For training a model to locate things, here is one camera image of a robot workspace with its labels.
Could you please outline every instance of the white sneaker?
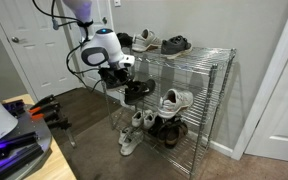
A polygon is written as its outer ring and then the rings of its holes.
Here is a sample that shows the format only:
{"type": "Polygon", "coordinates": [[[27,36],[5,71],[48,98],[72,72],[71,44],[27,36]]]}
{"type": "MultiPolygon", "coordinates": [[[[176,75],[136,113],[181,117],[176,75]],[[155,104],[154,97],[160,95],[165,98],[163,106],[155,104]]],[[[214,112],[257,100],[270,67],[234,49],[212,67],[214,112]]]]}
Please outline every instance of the white sneaker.
{"type": "Polygon", "coordinates": [[[157,113],[147,114],[144,118],[144,129],[150,129],[155,123],[157,113]]]}
{"type": "Polygon", "coordinates": [[[128,133],[130,134],[133,130],[134,130],[133,127],[125,127],[125,128],[123,128],[123,129],[120,131],[120,138],[118,139],[118,143],[119,143],[120,145],[122,145],[123,142],[124,142],[124,139],[125,139],[126,135],[127,135],[128,133]]]}
{"type": "Polygon", "coordinates": [[[146,110],[146,111],[137,111],[133,117],[132,117],[132,126],[133,127],[140,127],[140,125],[143,123],[144,117],[147,114],[152,113],[151,110],[146,110]]]}
{"type": "Polygon", "coordinates": [[[187,109],[193,104],[193,94],[190,91],[178,91],[170,89],[161,98],[158,107],[158,115],[170,119],[177,112],[187,109]]]}
{"type": "Polygon", "coordinates": [[[138,144],[140,144],[143,141],[143,139],[144,139],[143,131],[141,130],[134,131],[130,136],[127,136],[124,139],[121,148],[121,154],[124,156],[132,154],[134,149],[137,147],[138,144]]]}
{"type": "Polygon", "coordinates": [[[147,50],[160,48],[162,40],[155,36],[152,31],[145,29],[142,34],[134,35],[132,50],[137,52],[144,52],[147,50]]]}

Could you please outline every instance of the gray wall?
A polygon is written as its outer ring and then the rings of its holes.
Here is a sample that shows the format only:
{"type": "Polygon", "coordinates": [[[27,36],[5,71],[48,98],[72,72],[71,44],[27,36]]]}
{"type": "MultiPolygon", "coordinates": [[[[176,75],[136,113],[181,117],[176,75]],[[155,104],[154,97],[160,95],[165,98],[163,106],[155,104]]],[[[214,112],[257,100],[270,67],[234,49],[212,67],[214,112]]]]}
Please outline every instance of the gray wall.
{"type": "Polygon", "coordinates": [[[0,40],[0,100],[27,93],[0,40]]]}
{"type": "Polygon", "coordinates": [[[178,34],[198,47],[237,48],[215,140],[234,148],[288,18],[288,0],[122,1],[116,32],[178,34]]]}

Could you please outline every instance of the door panel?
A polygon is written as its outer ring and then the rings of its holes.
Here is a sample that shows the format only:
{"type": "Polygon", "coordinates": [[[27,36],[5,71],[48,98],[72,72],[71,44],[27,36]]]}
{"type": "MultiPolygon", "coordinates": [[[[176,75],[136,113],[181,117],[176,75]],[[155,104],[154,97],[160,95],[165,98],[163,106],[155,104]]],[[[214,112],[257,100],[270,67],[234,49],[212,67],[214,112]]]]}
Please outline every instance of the door panel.
{"type": "Polygon", "coordinates": [[[246,153],[288,161],[288,63],[246,153]]]}
{"type": "MultiPolygon", "coordinates": [[[[51,0],[36,3],[50,11],[51,0]]],[[[40,13],[32,1],[0,0],[0,23],[38,99],[78,86],[66,68],[69,48],[63,29],[53,30],[51,17],[40,13]]]]}
{"type": "MultiPolygon", "coordinates": [[[[75,17],[73,12],[64,4],[62,3],[63,10],[65,16],[68,17],[75,17]]],[[[110,11],[109,11],[109,1],[108,0],[92,0],[92,9],[91,9],[91,18],[93,19],[93,25],[89,27],[89,35],[93,36],[94,33],[101,29],[101,28],[110,28],[112,29],[112,20],[110,19],[110,11]],[[103,18],[107,19],[107,24],[103,23],[103,18]]],[[[81,33],[80,28],[76,24],[70,25],[70,35],[72,37],[73,46],[76,47],[79,45],[79,42],[81,41],[81,33]]],[[[79,64],[79,68],[81,71],[88,70],[91,68],[97,68],[97,67],[91,67],[86,65],[82,59],[81,59],[81,52],[80,50],[75,51],[75,55],[79,64]]],[[[107,63],[104,63],[102,67],[108,67],[107,63]]],[[[85,81],[85,84],[89,87],[93,87],[95,83],[100,80],[100,76],[97,73],[97,70],[89,71],[83,74],[83,80],[85,81]]],[[[96,86],[96,89],[99,91],[103,91],[101,84],[99,83],[96,86]]],[[[108,94],[112,97],[119,98],[119,93],[117,92],[108,92],[108,94]]]]}

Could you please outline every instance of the doorknob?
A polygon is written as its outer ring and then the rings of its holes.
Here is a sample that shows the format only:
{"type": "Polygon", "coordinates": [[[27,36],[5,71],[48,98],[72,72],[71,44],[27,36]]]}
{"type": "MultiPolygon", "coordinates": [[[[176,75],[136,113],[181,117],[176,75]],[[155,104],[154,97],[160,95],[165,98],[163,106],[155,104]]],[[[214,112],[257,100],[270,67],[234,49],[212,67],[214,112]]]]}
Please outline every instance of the doorknob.
{"type": "Polygon", "coordinates": [[[17,37],[12,37],[12,41],[15,42],[15,43],[20,42],[20,40],[17,37]]]}
{"type": "Polygon", "coordinates": [[[103,17],[102,21],[103,21],[104,24],[107,24],[107,19],[106,19],[106,17],[103,17]]]}

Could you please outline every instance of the wire shoe rack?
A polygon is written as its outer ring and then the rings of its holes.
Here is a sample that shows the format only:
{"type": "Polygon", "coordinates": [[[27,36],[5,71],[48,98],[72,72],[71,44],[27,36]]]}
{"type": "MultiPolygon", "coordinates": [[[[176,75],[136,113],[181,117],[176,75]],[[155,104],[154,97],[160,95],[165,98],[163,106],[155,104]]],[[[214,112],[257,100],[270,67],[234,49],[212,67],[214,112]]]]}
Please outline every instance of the wire shoe rack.
{"type": "MultiPolygon", "coordinates": [[[[165,93],[161,91],[165,82],[178,90],[192,90],[194,95],[193,105],[188,110],[180,113],[181,120],[189,128],[189,133],[178,142],[174,149],[165,148],[156,141],[155,137],[148,133],[145,133],[144,144],[148,149],[155,151],[172,163],[185,177],[193,179],[212,140],[236,49],[195,47],[189,55],[178,57],[175,60],[163,58],[160,50],[135,53],[126,49],[124,53],[134,55],[137,65],[147,63],[154,69],[161,70],[166,67],[183,72],[182,75],[184,74],[184,76],[199,74],[205,77],[204,83],[192,84],[186,80],[174,80],[174,78],[164,77],[163,74],[142,71],[141,68],[135,67],[131,70],[134,75],[155,81],[155,91],[137,105],[133,107],[126,106],[122,111],[116,113],[110,112],[109,102],[107,101],[111,127],[112,129],[121,130],[126,126],[130,126],[131,121],[131,118],[123,119],[124,114],[129,114],[129,117],[131,117],[138,109],[157,111],[159,99],[165,93]],[[219,71],[223,72],[223,77],[219,76],[219,71]]],[[[107,100],[106,87],[103,81],[102,86],[107,100]]],[[[117,91],[122,95],[124,94],[124,89],[117,91]]]]}

